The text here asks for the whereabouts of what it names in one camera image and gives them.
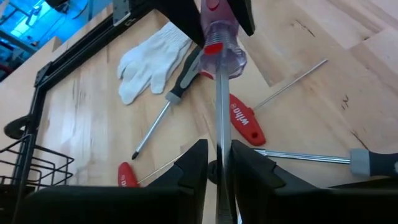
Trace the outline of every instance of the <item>wiha logo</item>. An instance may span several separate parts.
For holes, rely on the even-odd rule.
[[[124,174],[120,177],[120,184],[122,187],[127,187],[126,176]]]
[[[235,114],[235,119],[237,121],[240,121],[243,126],[249,124],[249,121],[246,119],[246,117],[243,115],[241,109],[239,109],[238,107],[236,107],[236,103],[231,104],[231,109]]]

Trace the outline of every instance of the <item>phillips screwdriver tip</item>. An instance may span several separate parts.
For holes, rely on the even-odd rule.
[[[136,158],[137,158],[137,156],[138,156],[138,152],[135,152],[135,153],[132,155],[132,157],[131,157],[131,160],[134,160],[134,159],[136,159]]]

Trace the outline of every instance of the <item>white work glove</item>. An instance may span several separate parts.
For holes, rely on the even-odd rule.
[[[123,55],[118,78],[122,78],[119,95],[128,105],[150,84],[154,94],[164,90],[166,81],[181,63],[191,40],[171,22],[145,42]]]

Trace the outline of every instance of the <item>butcher block table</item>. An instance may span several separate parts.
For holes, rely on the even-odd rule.
[[[241,77],[230,81],[231,93],[246,105],[257,106],[329,59],[256,110],[267,138],[264,147],[343,157],[351,148],[398,152],[398,1],[252,0],[252,9],[255,34],[239,34],[248,64]],[[76,42],[111,11],[107,7],[66,44]],[[76,159],[69,184],[117,185],[118,166],[126,161],[147,185],[201,138],[209,140],[209,160],[215,159],[215,82],[200,77],[182,103],[171,107],[139,157],[131,160],[182,66],[163,94],[148,89],[129,106],[119,98],[116,69],[127,50],[166,22],[161,13],[150,12],[47,93],[37,144]],[[248,144],[237,130],[231,132],[233,139]],[[347,165],[275,161],[317,187],[368,180],[353,176]],[[209,182],[208,194],[214,195],[215,189]],[[209,215],[215,213],[214,199],[206,198],[206,209],[213,211],[205,212],[207,223],[214,222]]]

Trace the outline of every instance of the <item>screwdriver shaft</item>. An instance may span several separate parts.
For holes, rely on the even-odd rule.
[[[270,100],[272,100],[273,98],[275,98],[277,95],[281,94],[283,91],[285,91],[286,89],[288,89],[289,87],[291,87],[292,85],[294,85],[294,83],[297,83],[300,79],[306,77],[308,74],[311,74],[315,69],[317,69],[319,66],[323,65],[324,63],[326,63],[328,61],[328,59],[324,59],[322,60],[320,63],[318,63],[316,66],[314,66],[313,68],[311,68],[311,70],[307,71],[306,73],[304,73],[303,75],[301,75],[300,77],[296,78],[292,83],[286,85],[285,87],[281,88],[280,90],[278,90],[276,93],[272,94],[272,96],[268,97],[266,100],[264,100],[263,102],[261,102],[259,105],[257,105],[255,108],[253,108],[253,111],[255,111],[256,109],[260,108],[262,105],[268,103]]]
[[[347,159],[344,157],[338,157],[338,156],[322,156],[322,155],[294,153],[294,152],[277,152],[277,151],[269,151],[269,150],[265,150],[265,149],[255,149],[255,151],[262,154],[263,156],[269,156],[269,157],[298,159],[298,160],[316,161],[316,162],[331,162],[331,163],[337,163],[337,164],[349,164],[350,163],[350,159]]]
[[[217,130],[217,223],[234,223],[235,198],[231,197],[232,179],[231,121],[229,119],[229,75],[224,64],[225,50],[220,55],[216,73],[216,130]]]
[[[141,141],[140,145],[137,147],[136,152],[134,153],[134,155],[137,155],[141,151],[141,149],[144,147],[145,143],[148,141],[148,139],[150,138],[152,133],[155,131],[157,125],[160,123],[160,121],[162,120],[162,118],[166,114],[167,110],[169,110],[170,106],[171,106],[171,102],[168,101],[166,103],[166,105],[163,107],[163,109],[160,112],[160,114],[158,115],[158,117],[156,118],[156,120],[153,123],[153,125],[150,127],[150,129],[149,129],[148,133],[145,135],[144,139]]]

